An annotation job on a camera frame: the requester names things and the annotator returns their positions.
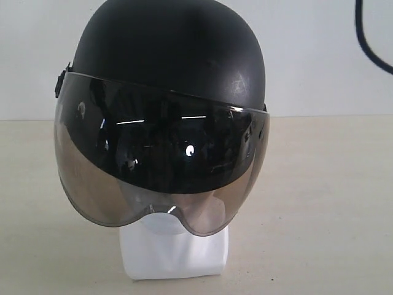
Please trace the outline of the black helmet with tinted visor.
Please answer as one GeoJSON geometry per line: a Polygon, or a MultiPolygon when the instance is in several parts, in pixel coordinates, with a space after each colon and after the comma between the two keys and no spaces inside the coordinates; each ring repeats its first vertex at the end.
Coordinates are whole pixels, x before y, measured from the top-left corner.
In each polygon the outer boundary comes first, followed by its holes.
{"type": "Polygon", "coordinates": [[[58,174],[104,227],[174,216],[200,237],[235,217],[268,144],[253,30],[218,1],[106,1],[55,87],[58,174]]]}

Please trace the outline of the white mannequin head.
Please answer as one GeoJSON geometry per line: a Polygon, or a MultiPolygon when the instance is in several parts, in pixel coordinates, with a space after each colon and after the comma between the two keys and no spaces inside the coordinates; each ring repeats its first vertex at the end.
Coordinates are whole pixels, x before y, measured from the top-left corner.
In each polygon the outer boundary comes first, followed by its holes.
{"type": "Polygon", "coordinates": [[[134,280],[220,275],[228,258],[225,205],[215,192],[163,194],[119,181],[137,221],[119,229],[134,280]]]}

